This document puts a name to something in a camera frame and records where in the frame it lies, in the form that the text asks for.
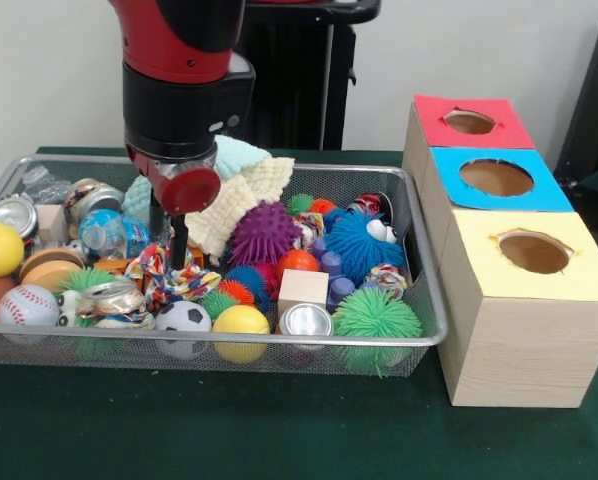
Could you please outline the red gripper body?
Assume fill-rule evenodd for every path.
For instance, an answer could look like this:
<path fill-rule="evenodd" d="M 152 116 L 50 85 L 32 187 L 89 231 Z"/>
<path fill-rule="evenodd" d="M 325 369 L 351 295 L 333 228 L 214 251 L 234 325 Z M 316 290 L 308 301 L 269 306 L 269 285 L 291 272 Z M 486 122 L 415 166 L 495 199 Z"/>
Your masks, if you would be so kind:
<path fill-rule="evenodd" d="M 126 146 L 126 152 L 170 216 L 202 211 L 219 194 L 221 180 L 214 170 L 216 145 L 197 158 L 153 158 L 131 145 Z"/>

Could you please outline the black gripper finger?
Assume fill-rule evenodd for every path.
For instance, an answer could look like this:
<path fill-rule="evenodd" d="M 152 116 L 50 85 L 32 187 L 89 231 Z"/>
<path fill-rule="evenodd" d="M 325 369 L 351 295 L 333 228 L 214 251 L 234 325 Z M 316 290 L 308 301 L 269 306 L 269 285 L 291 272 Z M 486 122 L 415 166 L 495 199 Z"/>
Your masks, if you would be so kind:
<path fill-rule="evenodd" d="M 185 225 L 185 216 L 178 215 L 171 218 L 173 236 L 170 243 L 170 262 L 173 270 L 182 270 L 185 266 L 188 229 Z"/>
<path fill-rule="evenodd" d="M 154 192 L 150 196 L 148 230 L 152 243 L 163 244 L 167 240 L 167 218 Z"/>

